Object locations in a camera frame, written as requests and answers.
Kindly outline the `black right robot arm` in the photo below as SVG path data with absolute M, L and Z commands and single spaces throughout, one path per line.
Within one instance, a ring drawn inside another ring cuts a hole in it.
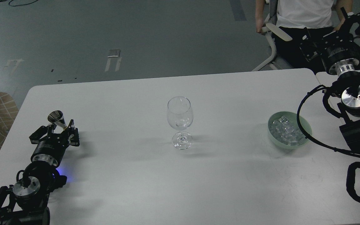
M 360 72 L 355 68 L 359 65 L 360 54 L 354 40 L 360 38 L 360 13 L 347 13 L 342 7 L 344 23 L 341 27 L 323 37 L 311 37 L 306 28 L 306 37 L 300 43 L 300 49 L 306 60 L 320 57 L 327 74 L 337 76 L 337 80 L 330 87 L 319 85 L 301 101 L 296 122 L 306 139 L 345 155 L 360 158 Z M 305 101 L 318 91 L 323 91 L 322 102 L 327 112 L 334 117 L 342 118 L 345 124 L 339 127 L 349 150 L 331 147 L 316 140 L 302 126 L 300 111 Z M 346 177 L 346 191 L 355 201 L 360 203 L 360 196 L 355 190 L 356 169 L 360 169 L 360 162 L 349 165 Z

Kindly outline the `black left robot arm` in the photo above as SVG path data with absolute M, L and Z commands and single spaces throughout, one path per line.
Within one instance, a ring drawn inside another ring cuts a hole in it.
M 80 145 L 74 120 L 51 120 L 29 136 L 36 148 L 31 163 L 16 174 L 14 185 L 0 188 L 0 225 L 48 225 L 50 194 L 66 185 L 58 171 L 66 149 Z

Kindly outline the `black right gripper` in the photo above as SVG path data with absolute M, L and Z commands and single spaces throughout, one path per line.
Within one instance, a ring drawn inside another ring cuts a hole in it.
M 344 23 L 340 31 L 323 36 L 317 30 L 305 27 L 300 50 L 308 62 L 320 60 L 330 75 L 341 75 L 354 70 L 360 63 L 360 54 L 354 40 L 360 38 L 360 13 L 347 13 L 341 8 Z

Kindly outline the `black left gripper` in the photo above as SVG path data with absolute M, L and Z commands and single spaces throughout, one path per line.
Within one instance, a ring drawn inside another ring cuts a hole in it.
M 29 136 L 32 144 L 36 148 L 31 156 L 31 162 L 46 162 L 53 168 L 58 168 L 62 162 L 66 149 L 69 146 L 78 147 L 80 145 L 79 131 L 74 126 L 71 119 L 68 126 L 60 134 L 48 133 L 56 129 L 55 124 L 41 126 Z

